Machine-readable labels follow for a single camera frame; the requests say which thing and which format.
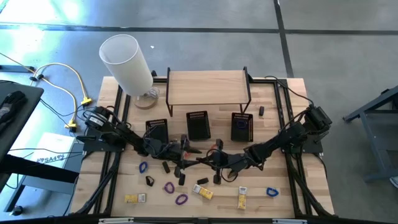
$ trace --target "black mesh container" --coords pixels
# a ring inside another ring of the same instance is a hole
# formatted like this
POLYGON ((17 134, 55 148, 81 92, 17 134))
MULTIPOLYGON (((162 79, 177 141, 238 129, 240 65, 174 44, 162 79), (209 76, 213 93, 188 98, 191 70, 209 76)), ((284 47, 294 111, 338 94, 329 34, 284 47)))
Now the black mesh container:
POLYGON ((162 143, 169 143, 169 131, 167 129, 167 119, 146 121, 145 125, 147 131, 151 127, 157 126, 152 131, 149 131, 147 137, 161 140, 162 143))
POLYGON ((253 142, 253 114, 232 113, 231 140, 253 142))
POLYGON ((187 113, 188 138, 191 141, 211 138, 207 111, 187 113))

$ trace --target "purple ring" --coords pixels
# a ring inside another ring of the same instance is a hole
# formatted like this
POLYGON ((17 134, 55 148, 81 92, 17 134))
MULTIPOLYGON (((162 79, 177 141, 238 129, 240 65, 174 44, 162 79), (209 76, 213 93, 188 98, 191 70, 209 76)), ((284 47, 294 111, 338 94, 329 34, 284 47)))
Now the purple ring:
POLYGON ((175 203, 176 203, 177 205, 182 205, 183 203, 187 202, 187 200, 188 200, 188 195, 186 195, 186 194, 180 194, 180 195, 177 197, 177 199, 175 199, 175 203), (185 197, 185 199, 184 199, 182 202, 179 202, 180 198, 182 198, 182 197, 185 197))
POLYGON ((167 183, 164 185, 163 189, 164 189, 167 193, 172 194, 172 193, 174 193, 175 187, 174 187, 174 184, 173 184, 173 183, 167 182, 167 183))

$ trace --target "concrete floor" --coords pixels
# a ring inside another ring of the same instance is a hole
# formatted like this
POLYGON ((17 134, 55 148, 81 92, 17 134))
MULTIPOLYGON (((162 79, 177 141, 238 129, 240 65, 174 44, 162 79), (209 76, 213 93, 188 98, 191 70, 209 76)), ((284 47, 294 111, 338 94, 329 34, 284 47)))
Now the concrete floor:
MULTIPOLYGON (((280 0, 286 29, 397 30, 394 0, 280 0)), ((9 0, 0 22, 115 27, 211 27, 277 29, 273 0, 9 0)), ((119 32, 42 31, 34 27, 0 30, 0 52, 38 67, 62 62, 77 69, 88 94, 96 99, 103 76, 110 75, 98 57, 102 42, 119 32)), ((128 32, 140 43, 150 69, 165 75, 176 70, 233 70, 248 66, 254 77, 286 77, 279 34, 128 32)), ((398 190, 388 180, 365 184, 362 176, 376 163, 362 125, 341 117, 398 84, 397 35, 287 35, 294 77, 305 79, 308 95, 333 120, 323 140, 328 183, 337 215, 398 222, 398 190)), ((0 64, 12 64, 0 57, 0 64)), ((53 67, 51 81, 82 98, 70 71, 53 67)), ((0 73, 0 79, 28 84, 23 73, 0 73)), ((43 99, 62 113, 72 112, 69 96, 40 83, 43 99)), ((34 147, 43 132, 66 134, 63 123, 41 104, 16 144, 34 147)), ((15 177, 9 180, 15 185, 15 177)), ((0 207, 8 200, 5 188, 0 207)), ((27 213, 0 220, 62 215, 70 196, 26 188, 19 205, 27 213)))

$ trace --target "yellow package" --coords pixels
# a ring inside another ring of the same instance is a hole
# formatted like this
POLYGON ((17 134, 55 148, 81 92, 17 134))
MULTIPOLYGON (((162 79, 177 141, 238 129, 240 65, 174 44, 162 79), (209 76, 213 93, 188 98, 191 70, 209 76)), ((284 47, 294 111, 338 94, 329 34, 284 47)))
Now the yellow package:
POLYGON ((239 200, 238 200, 238 208, 246 209, 246 192, 248 191, 247 187, 239 187, 239 200))
POLYGON ((126 203, 144 203, 147 200, 147 194, 125 195, 124 202, 126 203))
POLYGON ((213 192, 207 190, 204 187, 200 187, 197 184, 195 184, 195 186, 193 186, 192 191, 202 195, 203 197, 207 198, 208 200, 210 200, 213 197, 213 192))

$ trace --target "wooden table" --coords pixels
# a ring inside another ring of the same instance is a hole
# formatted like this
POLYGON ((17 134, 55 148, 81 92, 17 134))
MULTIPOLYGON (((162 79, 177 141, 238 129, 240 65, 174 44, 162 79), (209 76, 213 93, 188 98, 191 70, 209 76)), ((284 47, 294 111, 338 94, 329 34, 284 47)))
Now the wooden table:
MULTIPOLYGON (((298 94, 306 95, 303 79, 287 79, 289 87, 298 94)), ((254 142, 232 142, 231 139, 231 113, 237 112, 236 105, 206 105, 206 106, 178 106, 175 108, 174 116, 171 118, 165 104, 165 83, 155 83, 154 86, 160 90, 160 98, 156 106, 149 110, 139 110, 134 104, 130 104, 127 121, 132 124, 132 130, 138 135, 144 134, 145 121, 152 119, 167 118, 170 139, 179 139, 181 134, 187 133, 186 113, 192 111, 207 110, 209 115, 211 139, 202 142, 191 142, 195 148, 202 152, 209 150, 216 138, 224 141, 224 150, 227 153, 242 152, 242 149, 256 142, 264 142, 275 136, 279 129, 279 119, 276 110, 275 94, 272 85, 251 84, 252 102, 246 113, 254 115, 254 142), (258 116, 259 107, 265 107, 263 117, 258 116)), ((114 105, 118 84, 113 77, 104 77, 101 91, 99 93, 98 106, 114 105)), ((281 99, 284 99, 283 91, 280 91, 281 99)), ((125 95, 122 97, 120 116, 123 112, 125 95)), ((297 114, 304 110, 308 101, 290 94, 293 112, 297 114)), ((71 212, 77 211, 89 199, 100 179, 101 166, 103 163, 103 152, 94 152, 84 160, 81 173, 73 197, 71 212)), ((317 200, 324 208, 333 213, 328 183, 321 162, 311 154, 303 155, 303 164, 307 184, 317 200)), ((129 217, 241 217, 241 218, 291 218, 294 217, 292 198, 290 195, 289 181, 287 178, 286 162, 280 151, 274 151, 267 159, 264 170, 257 168, 242 170, 239 177, 232 183, 222 181, 221 185, 212 183, 215 172, 208 166, 200 164, 189 167, 184 171, 186 180, 184 186, 178 186, 178 179, 173 173, 166 174, 162 167, 162 161, 151 157, 138 156, 128 146, 122 154, 118 180, 114 195, 112 216, 129 217), (139 173, 139 164, 147 161, 149 169, 146 173, 139 173), (153 187, 146 185, 145 176, 150 175, 155 179, 153 187), (205 187, 214 192, 210 201, 192 192, 192 187, 198 179, 204 177, 211 180, 205 187), (172 195, 162 190, 164 184, 172 181, 176 192, 172 195), (238 187, 247 187, 247 208, 238 210, 238 187), (275 198, 266 196, 266 187, 276 188, 280 194, 275 198), (126 194, 147 194, 147 202, 139 204, 124 203, 126 194), (188 194, 188 202, 178 206, 175 199, 179 194, 188 194)), ((104 190, 102 209, 105 207, 108 196, 108 187, 104 190)), ((298 190, 300 208, 304 211, 303 197, 298 190)))

